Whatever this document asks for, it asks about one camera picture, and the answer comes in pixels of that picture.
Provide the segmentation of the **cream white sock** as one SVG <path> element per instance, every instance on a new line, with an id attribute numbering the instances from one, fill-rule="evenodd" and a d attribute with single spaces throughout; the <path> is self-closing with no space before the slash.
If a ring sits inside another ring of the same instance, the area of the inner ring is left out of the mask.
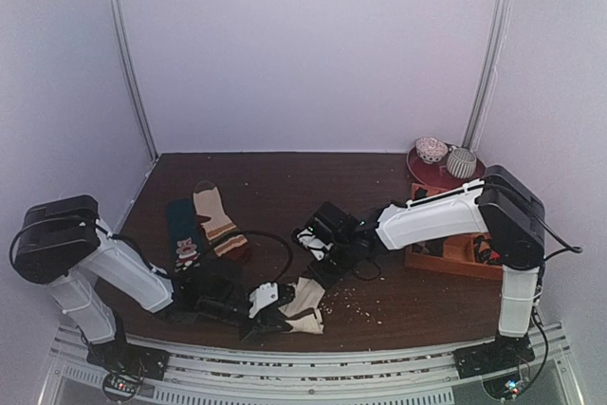
<path id="1" fill-rule="evenodd" d="M 290 326 L 288 333 L 323 334 L 324 322 L 320 303 L 324 294 L 324 288 L 315 280 L 304 277 L 298 279 L 294 299 L 279 307 Z"/>

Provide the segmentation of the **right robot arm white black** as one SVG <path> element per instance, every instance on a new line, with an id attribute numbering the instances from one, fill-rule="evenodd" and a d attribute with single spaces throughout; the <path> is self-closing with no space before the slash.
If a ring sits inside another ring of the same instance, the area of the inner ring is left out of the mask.
<path id="1" fill-rule="evenodd" d="M 433 196 L 393 202 L 366 218 L 324 202 L 293 242 L 313 255 L 308 266 L 324 288 L 334 286 L 359 263 L 373 261 L 379 249 L 457 235 L 485 233 L 502 261 L 503 281 L 498 332 L 487 346 L 492 367 L 506 368 L 523 352 L 544 262 L 545 209 L 540 198 L 506 168 L 494 165 L 462 186 Z"/>

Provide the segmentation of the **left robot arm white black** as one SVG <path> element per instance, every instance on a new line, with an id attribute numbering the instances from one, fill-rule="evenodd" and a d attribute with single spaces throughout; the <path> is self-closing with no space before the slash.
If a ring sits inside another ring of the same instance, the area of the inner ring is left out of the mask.
<path id="1" fill-rule="evenodd" d="M 119 316 L 96 294 L 90 274 L 165 321 L 216 320 L 237 327 L 241 340 L 293 328 L 280 309 L 293 301 L 293 285 L 272 281 L 247 291 L 241 267 L 208 252 L 170 273 L 149 262 L 132 238 L 111 232 L 88 194 L 30 207 L 10 243 L 9 262 L 26 281 L 47 287 L 117 371 L 130 369 L 137 352 L 119 336 Z"/>

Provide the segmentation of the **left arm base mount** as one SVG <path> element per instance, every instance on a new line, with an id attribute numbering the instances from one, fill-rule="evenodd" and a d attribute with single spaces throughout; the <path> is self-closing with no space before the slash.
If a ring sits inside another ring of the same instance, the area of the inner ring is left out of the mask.
<path id="1" fill-rule="evenodd" d="M 109 373 L 163 380 L 170 353 L 126 341 L 89 344 L 87 362 Z"/>

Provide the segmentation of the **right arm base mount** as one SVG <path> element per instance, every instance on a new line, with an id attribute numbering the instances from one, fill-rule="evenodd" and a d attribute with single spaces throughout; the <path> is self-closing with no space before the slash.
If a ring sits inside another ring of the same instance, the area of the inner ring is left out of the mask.
<path id="1" fill-rule="evenodd" d="M 519 338 L 497 334 L 493 341 L 458 348 L 452 355 L 461 379 L 515 368 L 521 361 L 531 362 L 535 359 L 527 333 Z"/>

